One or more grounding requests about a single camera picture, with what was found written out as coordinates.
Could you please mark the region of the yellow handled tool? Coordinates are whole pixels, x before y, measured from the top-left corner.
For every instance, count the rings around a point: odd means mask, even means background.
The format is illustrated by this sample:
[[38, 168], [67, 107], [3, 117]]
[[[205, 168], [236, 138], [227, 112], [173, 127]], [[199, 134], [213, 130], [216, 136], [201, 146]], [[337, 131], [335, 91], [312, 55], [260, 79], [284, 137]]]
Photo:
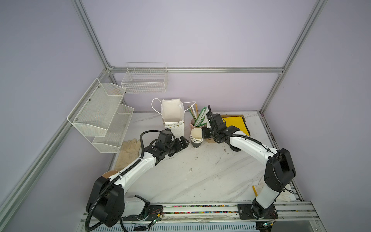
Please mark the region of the yellow handled tool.
[[252, 189], [253, 189], [253, 192], [254, 192], [255, 196], [258, 196], [258, 193], [257, 193], [257, 191], [256, 191], [255, 186], [252, 186]]

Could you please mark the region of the white paper takeout bag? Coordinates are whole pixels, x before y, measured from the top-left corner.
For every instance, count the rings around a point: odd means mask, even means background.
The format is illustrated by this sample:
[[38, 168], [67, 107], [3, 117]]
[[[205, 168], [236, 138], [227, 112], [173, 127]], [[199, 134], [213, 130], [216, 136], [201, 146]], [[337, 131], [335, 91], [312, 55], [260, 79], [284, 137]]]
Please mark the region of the white paper takeout bag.
[[[155, 101], [159, 101], [160, 111], [155, 109]], [[176, 138], [180, 138], [185, 134], [185, 112], [196, 103], [196, 101], [181, 102], [180, 99], [160, 100], [154, 98], [151, 101], [151, 107], [161, 115], [165, 129], [170, 129]]]

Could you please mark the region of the pink straw holder cup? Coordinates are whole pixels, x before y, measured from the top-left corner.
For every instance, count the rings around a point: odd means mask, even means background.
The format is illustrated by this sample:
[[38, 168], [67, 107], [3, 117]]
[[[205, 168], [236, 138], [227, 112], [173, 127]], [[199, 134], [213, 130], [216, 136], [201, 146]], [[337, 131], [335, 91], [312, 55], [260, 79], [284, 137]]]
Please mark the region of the pink straw holder cup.
[[190, 121], [190, 129], [191, 129], [191, 130], [194, 129], [194, 128], [197, 128], [197, 127], [198, 127], [198, 126], [195, 126], [194, 123], [195, 123], [195, 119], [192, 119], [192, 120]]

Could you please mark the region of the stack of paper cups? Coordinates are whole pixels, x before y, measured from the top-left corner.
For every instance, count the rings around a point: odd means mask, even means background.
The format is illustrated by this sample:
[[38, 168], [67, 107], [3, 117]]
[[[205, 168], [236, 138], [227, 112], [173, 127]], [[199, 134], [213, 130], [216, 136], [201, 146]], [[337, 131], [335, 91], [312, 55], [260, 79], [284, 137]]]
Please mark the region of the stack of paper cups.
[[203, 139], [202, 128], [193, 128], [190, 132], [191, 144], [194, 148], [201, 146]]

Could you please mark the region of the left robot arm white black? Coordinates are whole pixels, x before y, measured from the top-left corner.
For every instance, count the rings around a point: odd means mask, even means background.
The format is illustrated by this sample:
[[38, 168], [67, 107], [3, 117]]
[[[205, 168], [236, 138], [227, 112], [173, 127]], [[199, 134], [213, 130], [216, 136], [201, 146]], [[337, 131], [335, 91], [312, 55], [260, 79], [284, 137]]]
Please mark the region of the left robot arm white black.
[[170, 129], [147, 130], [140, 135], [140, 155], [129, 166], [99, 177], [92, 188], [86, 212], [85, 231], [91, 232], [101, 225], [114, 226], [121, 221], [128, 189], [144, 173], [155, 167], [166, 156], [172, 157], [188, 148], [190, 141], [181, 136], [176, 138]]

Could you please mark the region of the white mesh two-tier shelf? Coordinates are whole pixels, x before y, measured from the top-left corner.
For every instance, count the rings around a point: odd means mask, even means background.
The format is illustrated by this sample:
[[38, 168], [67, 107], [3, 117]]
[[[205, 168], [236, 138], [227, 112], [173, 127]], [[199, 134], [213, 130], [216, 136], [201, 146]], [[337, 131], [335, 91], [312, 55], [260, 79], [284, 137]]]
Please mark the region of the white mesh two-tier shelf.
[[95, 79], [67, 121], [99, 153], [117, 153], [124, 141], [134, 108], [123, 104], [126, 89]]

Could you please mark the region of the stack of black lids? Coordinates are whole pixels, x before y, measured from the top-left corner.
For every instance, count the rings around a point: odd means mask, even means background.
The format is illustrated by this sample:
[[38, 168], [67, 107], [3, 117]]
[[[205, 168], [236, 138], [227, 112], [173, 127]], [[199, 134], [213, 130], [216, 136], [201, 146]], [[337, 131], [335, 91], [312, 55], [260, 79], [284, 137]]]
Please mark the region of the stack of black lids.
[[233, 146], [232, 143], [230, 143], [230, 148], [231, 148], [231, 150], [233, 150], [235, 152], [240, 152], [241, 151], [240, 148]]

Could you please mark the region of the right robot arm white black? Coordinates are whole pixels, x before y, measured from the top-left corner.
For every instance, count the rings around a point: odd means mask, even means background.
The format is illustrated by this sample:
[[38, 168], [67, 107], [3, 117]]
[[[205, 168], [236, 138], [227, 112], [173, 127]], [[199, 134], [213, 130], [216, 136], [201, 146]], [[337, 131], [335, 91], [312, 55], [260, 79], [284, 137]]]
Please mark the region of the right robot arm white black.
[[256, 219], [266, 217], [273, 203], [296, 176], [296, 170], [288, 150], [277, 150], [246, 135], [236, 126], [227, 126], [221, 115], [206, 114], [207, 126], [202, 129], [202, 137], [216, 143], [226, 143], [234, 151], [243, 151], [265, 167], [264, 183], [261, 192], [253, 200], [250, 215]]

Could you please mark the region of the beige glove left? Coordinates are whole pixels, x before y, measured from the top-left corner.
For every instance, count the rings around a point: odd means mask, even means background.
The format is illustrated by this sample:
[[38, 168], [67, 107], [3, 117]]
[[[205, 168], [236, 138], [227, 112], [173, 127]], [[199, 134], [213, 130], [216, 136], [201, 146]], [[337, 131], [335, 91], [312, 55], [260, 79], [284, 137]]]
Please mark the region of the beige glove left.
[[114, 170], [121, 171], [140, 157], [141, 142], [137, 139], [124, 141]]

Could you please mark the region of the brown bowl with greens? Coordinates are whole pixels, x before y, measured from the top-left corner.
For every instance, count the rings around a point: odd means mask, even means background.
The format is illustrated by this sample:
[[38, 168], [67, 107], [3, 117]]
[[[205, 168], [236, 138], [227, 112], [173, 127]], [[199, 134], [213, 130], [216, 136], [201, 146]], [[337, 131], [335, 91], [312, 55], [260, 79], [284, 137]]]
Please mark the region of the brown bowl with greens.
[[116, 175], [117, 173], [118, 173], [118, 171], [116, 171], [116, 170], [111, 170], [111, 171], [109, 171], [109, 172], [104, 173], [104, 174], [102, 175], [102, 177], [104, 177], [104, 178], [110, 178], [111, 176]]

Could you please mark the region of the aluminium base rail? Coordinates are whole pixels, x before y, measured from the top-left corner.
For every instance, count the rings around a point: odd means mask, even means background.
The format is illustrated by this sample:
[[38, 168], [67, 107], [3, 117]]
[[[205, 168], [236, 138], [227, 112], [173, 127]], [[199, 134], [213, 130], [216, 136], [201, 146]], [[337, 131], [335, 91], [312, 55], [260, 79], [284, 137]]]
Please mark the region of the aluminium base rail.
[[278, 202], [265, 218], [252, 217], [249, 202], [151, 204], [146, 219], [125, 216], [97, 232], [324, 232], [311, 202]]

